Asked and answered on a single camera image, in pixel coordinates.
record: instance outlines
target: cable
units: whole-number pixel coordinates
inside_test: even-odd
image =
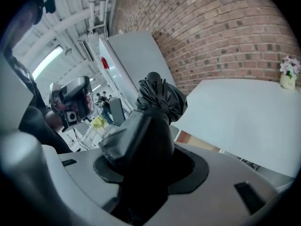
[[[87,145],[85,143],[82,142],[82,140],[79,137],[76,137],[77,142],[83,147],[85,148],[87,151],[89,150],[89,148],[87,147]]]
[[[89,148],[87,147],[87,145],[85,143],[83,143],[83,141],[79,138],[79,136],[77,135],[75,129],[73,128],[73,132],[75,135],[75,138],[77,140],[77,142],[79,143],[80,146],[82,146],[83,148],[85,148],[87,151],[89,150]]]

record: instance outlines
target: fluorescent light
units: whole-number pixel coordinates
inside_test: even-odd
[[[96,86],[92,91],[96,90],[97,88],[99,88],[101,85]]]
[[[47,67],[48,64],[51,63],[56,57],[58,57],[63,52],[63,48],[61,46],[56,47],[50,54],[43,59],[43,61],[38,65],[38,67],[32,73],[34,79],[36,79],[42,71]]]

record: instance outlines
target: black cloth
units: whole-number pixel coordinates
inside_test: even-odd
[[[60,135],[45,122],[45,115],[51,111],[51,109],[45,105],[31,73],[12,56],[11,52],[5,53],[5,56],[16,74],[33,93],[33,98],[21,120],[19,126],[20,131],[35,136],[41,144],[54,147],[58,154],[71,153],[72,150],[70,150]]]

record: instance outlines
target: black slot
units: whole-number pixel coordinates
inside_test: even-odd
[[[74,160],[74,159],[69,159],[69,160],[62,161],[62,164],[63,164],[64,167],[70,166],[70,165],[75,164],[75,163],[77,163],[77,161]]]
[[[248,208],[250,214],[254,214],[265,205],[263,199],[255,192],[249,183],[238,183],[235,184],[234,187]]]

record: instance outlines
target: yellow object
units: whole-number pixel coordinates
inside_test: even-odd
[[[296,79],[291,78],[287,75],[281,73],[280,85],[285,89],[294,89],[296,84]]]
[[[100,115],[95,117],[91,122],[91,125],[93,125],[94,129],[104,129],[108,125],[108,122]]]

